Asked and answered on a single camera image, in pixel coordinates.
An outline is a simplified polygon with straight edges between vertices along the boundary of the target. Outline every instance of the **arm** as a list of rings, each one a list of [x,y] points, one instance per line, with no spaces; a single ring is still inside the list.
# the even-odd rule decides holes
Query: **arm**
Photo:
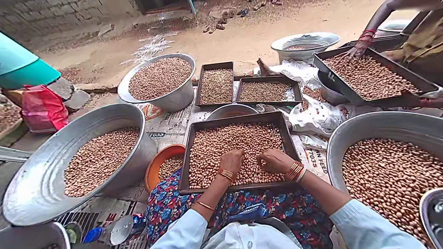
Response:
[[[232,150],[221,156],[220,169],[232,172],[234,176],[240,170],[243,161],[243,150]],[[202,245],[206,226],[217,203],[231,184],[230,179],[217,175],[209,188],[168,231],[157,240],[151,249],[198,249]]]
[[[262,168],[269,172],[286,174],[294,160],[281,150],[265,150],[257,157],[266,161]],[[400,231],[388,220],[352,199],[332,185],[321,180],[310,171],[302,176],[303,186],[321,205],[337,226],[350,249],[371,248],[414,248],[425,249],[424,245],[408,233]]]
[[[374,16],[372,16],[365,28],[365,31],[363,31],[362,37],[358,39],[355,47],[346,52],[346,55],[357,58],[361,57],[372,43],[373,36],[375,35],[374,30],[377,30],[377,28],[384,21],[386,21],[394,10],[419,9],[420,11],[431,11],[441,8],[443,8],[443,3],[441,3],[439,0],[386,0],[377,9]]]

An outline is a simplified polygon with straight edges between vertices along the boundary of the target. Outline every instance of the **floral print skirt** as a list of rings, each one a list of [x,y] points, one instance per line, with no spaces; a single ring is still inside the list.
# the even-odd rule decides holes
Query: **floral print skirt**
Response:
[[[180,171],[177,170],[160,182],[149,196],[145,213],[149,246],[167,231],[172,222],[190,209],[200,196],[179,194]],[[284,222],[304,249],[332,248],[329,238],[331,220],[318,202],[301,187],[226,193],[218,203],[208,228],[221,229],[227,225],[229,217],[257,203],[263,203],[267,208],[263,218],[275,217]]]

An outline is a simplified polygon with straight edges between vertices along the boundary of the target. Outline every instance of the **steel pot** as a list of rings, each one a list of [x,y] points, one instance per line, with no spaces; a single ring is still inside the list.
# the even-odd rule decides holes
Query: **steel pot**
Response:
[[[209,117],[206,119],[206,121],[227,118],[227,117],[237,117],[237,116],[243,116],[243,115],[257,114],[257,113],[258,113],[258,111],[256,111],[254,108],[251,108],[247,105],[240,105],[237,103],[232,103],[232,104],[224,105],[224,106],[221,106],[221,107],[215,109],[209,115]]]
[[[443,188],[426,192],[420,200],[420,220],[436,249],[443,249]]]
[[[349,102],[349,100],[341,93],[332,90],[327,87],[327,82],[330,83],[328,75],[319,70],[318,72],[319,82],[322,85],[322,97],[331,103],[332,105],[339,105]]]
[[[138,100],[135,99],[130,93],[129,93],[129,80],[134,76],[134,74],[143,66],[156,62],[159,59],[162,58],[180,58],[185,61],[187,61],[191,67],[192,72],[189,75],[189,77],[185,80],[185,82],[179,86],[174,91],[163,95],[161,97],[151,99],[151,100]],[[136,67],[132,68],[121,80],[120,84],[118,85],[117,93],[118,96],[125,102],[129,103],[146,103],[149,102],[159,108],[161,108],[163,111],[166,112],[177,112],[182,109],[185,109],[194,99],[194,89],[192,88],[192,81],[191,77],[195,73],[195,60],[191,56],[187,54],[164,54],[160,55],[154,58],[151,58],[147,60],[144,63],[140,63]]]
[[[42,249],[54,244],[59,249],[71,248],[68,234],[58,222],[29,227],[8,226],[0,230],[0,241],[1,248]]]
[[[329,32],[314,32],[290,35],[280,38],[271,44],[278,53],[280,63],[283,60],[304,61],[312,58],[314,53],[325,51],[340,41],[340,36]],[[304,47],[302,50],[288,50],[290,47]]]
[[[77,150],[91,139],[123,127],[139,127],[136,145],[123,164],[89,194],[73,198],[64,194],[63,171]],[[157,153],[146,132],[142,111],[118,103],[95,109],[72,121],[46,141],[18,170],[3,199],[3,214],[16,226],[53,220],[78,207],[98,192],[110,195],[143,179]]]
[[[339,125],[329,139],[326,163],[331,184],[348,190],[343,179],[342,161],[346,150],[369,138],[386,138],[413,143],[443,159],[443,118],[410,112],[365,113]]]

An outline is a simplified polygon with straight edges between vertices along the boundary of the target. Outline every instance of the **woman's right hand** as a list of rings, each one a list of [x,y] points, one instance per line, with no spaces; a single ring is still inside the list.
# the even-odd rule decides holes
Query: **woman's right hand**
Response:
[[[257,156],[257,163],[260,167],[267,172],[286,174],[294,164],[290,156],[286,155],[283,151],[277,149],[264,150]]]
[[[349,51],[345,52],[344,54],[347,57],[361,58],[365,54],[366,49],[369,46],[371,46],[371,43],[372,43],[372,37],[364,36],[358,40],[355,47],[351,48]]]

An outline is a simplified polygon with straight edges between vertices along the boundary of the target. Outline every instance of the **woman's hand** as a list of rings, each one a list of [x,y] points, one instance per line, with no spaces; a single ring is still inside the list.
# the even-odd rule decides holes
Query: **woman's hand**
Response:
[[[294,162],[294,159],[277,149],[264,150],[257,156],[258,165],[260,165],[263,170],[272,173],[286,174]]]
[[[244,155],[245,151],[242,149],[226,152],[221,156],[220,169],[232,172],[234,176],[237,175],[237,173],[240,171]]]
[[[366,49],[369,46],[371,46],[371,43],[372,43],[372,37],[364,36],[358,40],[355,47],[353,47],[349,51],[345,52],[345,56],[346,57],[361,58],[365,54]]]

